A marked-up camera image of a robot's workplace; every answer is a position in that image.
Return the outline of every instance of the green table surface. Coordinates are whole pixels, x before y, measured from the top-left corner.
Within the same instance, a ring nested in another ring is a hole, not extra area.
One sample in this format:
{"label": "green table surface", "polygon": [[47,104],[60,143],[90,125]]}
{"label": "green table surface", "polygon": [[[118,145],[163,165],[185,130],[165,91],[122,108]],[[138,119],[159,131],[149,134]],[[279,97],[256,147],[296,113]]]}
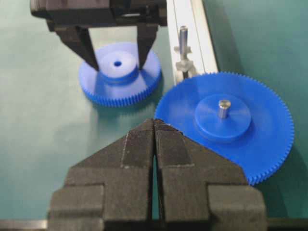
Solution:
{"label": "green table surface", "polygon": [[[289,157],[256,186],[268,216],[307,217],[308,1],[204,2],[220,69],[266,83],[293,115]],[[48,32],[43,20],[30,15],[27,0],[0,0],[0,32],[0,219],[45,218],[69,166],[153,117],[173,85],[168,32],[160,28],[154,44],[163,74],[158,89],[140,104],[119,109],[87,100],[77,78],[81,59]],[[91,35],[95,48],[136,41],[133,27],[93,29]],[[153,205],[157,218],[157,197]]]}

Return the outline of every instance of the gear center hole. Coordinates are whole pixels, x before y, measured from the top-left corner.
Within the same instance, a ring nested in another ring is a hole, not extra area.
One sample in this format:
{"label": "gear center hole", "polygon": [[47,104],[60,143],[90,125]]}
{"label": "gear center hole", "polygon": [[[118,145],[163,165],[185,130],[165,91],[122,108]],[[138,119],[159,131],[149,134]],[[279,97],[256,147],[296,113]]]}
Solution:
{"label": "gear center hole", "polygon": [[121,66],[122,65],[122,62],[121,61],[115,61],[114,62],[114,66]]}

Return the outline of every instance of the metal pin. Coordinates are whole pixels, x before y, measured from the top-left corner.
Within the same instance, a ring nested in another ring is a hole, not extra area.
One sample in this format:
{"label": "metal pin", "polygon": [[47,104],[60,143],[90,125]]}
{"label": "metal pin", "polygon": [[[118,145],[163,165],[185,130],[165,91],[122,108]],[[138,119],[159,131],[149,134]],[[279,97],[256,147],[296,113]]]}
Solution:
{"label": "metal pin", "polygon": [[220,100],[218,105],[219,105],[218,117],[221,119],[227,118],[231,102],[229,100]]}
{"label": "metal pin", "polygon": [[187,59],[187,40],[188,40],[188,29],[186,26],[180,27],[180,54],[181,60]]}

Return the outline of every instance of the blue plastic gear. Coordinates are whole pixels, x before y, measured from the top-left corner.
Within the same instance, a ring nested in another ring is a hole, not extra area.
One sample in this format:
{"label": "blue plastic gear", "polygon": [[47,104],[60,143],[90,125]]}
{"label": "blue plastic gear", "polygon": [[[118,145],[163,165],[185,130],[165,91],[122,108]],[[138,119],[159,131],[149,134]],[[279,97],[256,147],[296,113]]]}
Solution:
{"label": "blue plastic gear", "polygon": [[99,72],[86,62],[79,69],[81,88],[95,103],[109,107],[137,103],[155,90],[161,78],[160,63],[153,51],[139,70],[136,43],[113,43],[98,49],[95,55]]}
{"label": "blue plastic gear", "polygon": [[[231,102],[225,119],[217,116],[219,100]],[[293,120],[281,98],[263,83],[234,73],[185,79],[163,96],[155,118],[237,163],[250,185],[277,171],[294,140]]]}

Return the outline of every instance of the blue gear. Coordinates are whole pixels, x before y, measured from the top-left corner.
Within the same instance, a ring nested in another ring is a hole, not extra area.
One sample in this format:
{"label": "blue gear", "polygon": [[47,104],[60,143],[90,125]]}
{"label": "blue gear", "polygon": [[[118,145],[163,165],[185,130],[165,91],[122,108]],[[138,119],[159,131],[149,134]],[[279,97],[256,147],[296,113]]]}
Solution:
{"label": "blue gear", "polygon": [[100,71],[86,62],[79,70],[79,82],[86,96],[109,107],[128,106],[149,96],[157,87],[161,68],[158,57],[150,51],[142,70],[138,68],[136,43],[121,42],[95,52]]}
{"label": "blue gear", "polygon": [[[229,100],[228,117],[217,116]],[[159,102],[155,118],[242,167],[254,185],[271,176],[288,156],[293,140],[291,114],[280,97],[249,77],[220,72],[185,79]]]}

